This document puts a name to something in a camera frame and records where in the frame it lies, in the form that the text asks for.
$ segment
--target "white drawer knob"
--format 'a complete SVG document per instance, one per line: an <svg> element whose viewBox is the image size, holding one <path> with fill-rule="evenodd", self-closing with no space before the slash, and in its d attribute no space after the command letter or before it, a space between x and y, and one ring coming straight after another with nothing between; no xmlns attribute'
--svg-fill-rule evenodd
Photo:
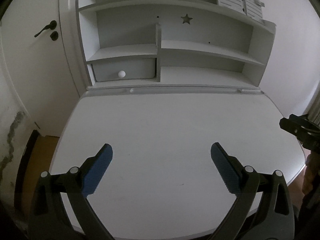
<svg viewBox="0 0 320 240"><path fill-rule="evenodd" d="M118 76L119 78L124 78L125 77L125 72L123 70L121 70L119 73L118 73Z"/></svg>

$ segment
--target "white desk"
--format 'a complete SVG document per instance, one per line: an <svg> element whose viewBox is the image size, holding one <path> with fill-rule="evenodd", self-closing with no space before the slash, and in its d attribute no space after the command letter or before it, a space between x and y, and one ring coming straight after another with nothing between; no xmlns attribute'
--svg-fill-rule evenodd
<svg viewBox="0 0 320 240"><path fill-rule="evenodd" d="M280 129L281 118L265 95L85 97L60 138L51 173L80 166L109 143L113 160L88 200L114 237L203 236L214 231L235 200L211 160L214 142L258 172L281 170L287 182L303 167L300 144Z"/></svg>

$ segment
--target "door handle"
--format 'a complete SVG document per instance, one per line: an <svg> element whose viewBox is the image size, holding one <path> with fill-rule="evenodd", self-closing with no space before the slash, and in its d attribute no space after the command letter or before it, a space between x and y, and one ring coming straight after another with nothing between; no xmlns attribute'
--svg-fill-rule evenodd
<svg viewBox="0 0 320 240"><path fill-rule="evenodd" d="M37 33L35 35L35 38L39 36L39 34L41 32L43 32L44 30L48 30L48 29L51 29L51 30L54 30L55 28L57 27L57 22L56 21L51 21L48 25L46 25L39 33Z"/></svg>

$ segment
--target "hole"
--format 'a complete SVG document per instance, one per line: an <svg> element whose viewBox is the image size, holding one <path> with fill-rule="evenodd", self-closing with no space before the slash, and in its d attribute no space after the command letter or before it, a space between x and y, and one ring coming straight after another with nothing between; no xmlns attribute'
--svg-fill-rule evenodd
<svg viewBox="0 0 320 240"><path fill-rule="evenodd" d="M279 213L279 214L283 214L283 215L289 214L287 198L285 196L284 187L282 185L278 186L278 194L277 194L275 212Z"/></svg>
<svg viewBox="0 0 320 240"><path fill-rule="evenodd" d="M60 195L61 195L62 203L63 203L65 209L68 210L69 219L74 221L74 224L72 225L73 229L77 232L84 234L84 231L83 231L83 229L82 229L82 227L76 217L76 214L72 209L72 206L71 206L71 203L70 203L70 200L68 198L67 193L60 192Z"/></svg>
<svg viewBox="0 0 320 240"><path fill-rule="evenodd" d="M37 194L38 195L37 195L37 199L36 199L34 214L36 216L47 214L49 209L48 209L48 205L47 205L47 198L45 195L45 187L44 186L39 187L39 191Z"/></svg>

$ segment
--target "white door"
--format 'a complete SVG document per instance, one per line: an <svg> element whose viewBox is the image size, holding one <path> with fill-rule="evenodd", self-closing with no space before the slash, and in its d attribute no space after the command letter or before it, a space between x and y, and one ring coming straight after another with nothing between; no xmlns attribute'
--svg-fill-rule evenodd
<svg viewBox="0 0 320 240"><path fill-rule="evenodd" d="M57 27L35 38L52 20ZM79 94L63 47L59 0L13 0L2 18L2 45L13 85L39 131L60 136Z"/></svg>

